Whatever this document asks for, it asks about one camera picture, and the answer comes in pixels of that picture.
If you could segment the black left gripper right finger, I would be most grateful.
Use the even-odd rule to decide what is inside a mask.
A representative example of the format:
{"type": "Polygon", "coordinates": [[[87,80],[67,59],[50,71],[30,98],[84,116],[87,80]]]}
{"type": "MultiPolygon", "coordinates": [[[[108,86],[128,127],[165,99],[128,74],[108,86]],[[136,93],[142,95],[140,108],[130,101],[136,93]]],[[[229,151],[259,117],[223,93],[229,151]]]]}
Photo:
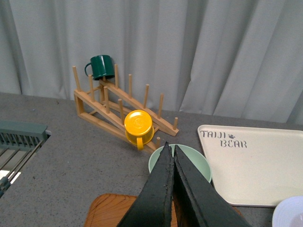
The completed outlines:
{"type": "Polygon", "coordinates": [[[249,227],[179,146],[174,151],[174,206],[179,227],[249,227]]]}

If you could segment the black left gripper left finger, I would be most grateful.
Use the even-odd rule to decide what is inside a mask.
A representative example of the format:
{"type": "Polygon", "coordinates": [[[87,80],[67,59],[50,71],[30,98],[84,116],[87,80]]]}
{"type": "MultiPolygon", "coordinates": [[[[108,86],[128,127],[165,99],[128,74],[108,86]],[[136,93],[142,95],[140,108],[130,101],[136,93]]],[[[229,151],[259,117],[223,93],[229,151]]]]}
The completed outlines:
{"type": "Polygon", "coordinates": [[[174,158],[166,142],[141,193],[119,227],[169,227],[172,220],[174,158]]]}

